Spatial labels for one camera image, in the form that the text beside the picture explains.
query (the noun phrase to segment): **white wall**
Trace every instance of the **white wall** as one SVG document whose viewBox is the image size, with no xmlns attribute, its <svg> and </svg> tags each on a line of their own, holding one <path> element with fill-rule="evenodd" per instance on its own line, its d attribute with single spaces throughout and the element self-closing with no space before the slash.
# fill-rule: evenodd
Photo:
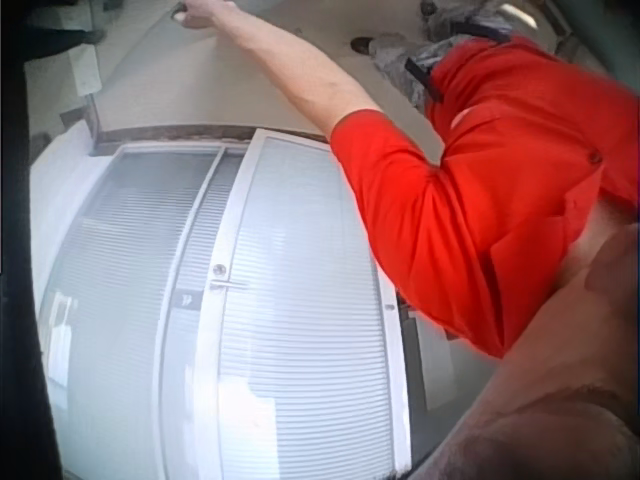
<svg viewBox="0 0 640 480">
<path fill-rule="evenodd" d="M 82 121 L 57 137 L 31 167 L 31 258 L 36 313 L 71 222 L 112 157 L 90 157 Z"/>
</svg>

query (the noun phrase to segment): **hand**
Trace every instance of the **hand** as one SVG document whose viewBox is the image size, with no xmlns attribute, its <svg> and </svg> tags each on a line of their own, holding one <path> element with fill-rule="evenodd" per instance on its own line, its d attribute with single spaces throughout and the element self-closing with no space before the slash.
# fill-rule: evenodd
<svg viewBox="0 0 640 480">
<path fill-rule="evenodd" d="M 235 5 L 225 0 L 186 0 L 184 9 L 175 13 L 173 19 L 185 28 L 213 27 L 216 12 L 223 4 Z"/>
</svg>

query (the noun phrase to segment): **red sleeve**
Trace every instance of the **red sleeve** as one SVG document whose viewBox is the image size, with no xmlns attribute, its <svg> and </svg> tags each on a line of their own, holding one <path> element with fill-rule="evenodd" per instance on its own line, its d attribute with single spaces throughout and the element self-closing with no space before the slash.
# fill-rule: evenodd
<svg viewBox="0 0 640 480">
<path fill-rule="evenodd" d="M 493 349 L 494 320 L 478 255 L 446 170 L 382 113 L 355 112 L 331 135 L 373 254 L 414 307 L 447 330 Z"/>
</svg>

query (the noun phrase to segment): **shoe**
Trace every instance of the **shoe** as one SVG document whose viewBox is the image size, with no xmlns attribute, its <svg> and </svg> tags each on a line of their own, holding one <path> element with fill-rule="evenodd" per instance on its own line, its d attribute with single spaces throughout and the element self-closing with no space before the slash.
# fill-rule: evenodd
<svg viewBox="0 0 640 480">
<path fill-rule="evenodd" d="M 84 36 L 82 43 L 87 45 L 97 45 L 107 36 L 104 30 L 91 30 Z"/>
<path fill-rule="evenodd" d="M 351 40 L 351 50 L 360 55 L 369 55 L 369 45 L 373 41 L 372 37 L 358 37 Z"/>
<path fill-rule="evenodd" d="M 430 16 L 438 11 L 438 6 L 431 0 L 422 0 L 420 2 L 420 13 L 422 17 L 427 20 Z"/>
</svg>

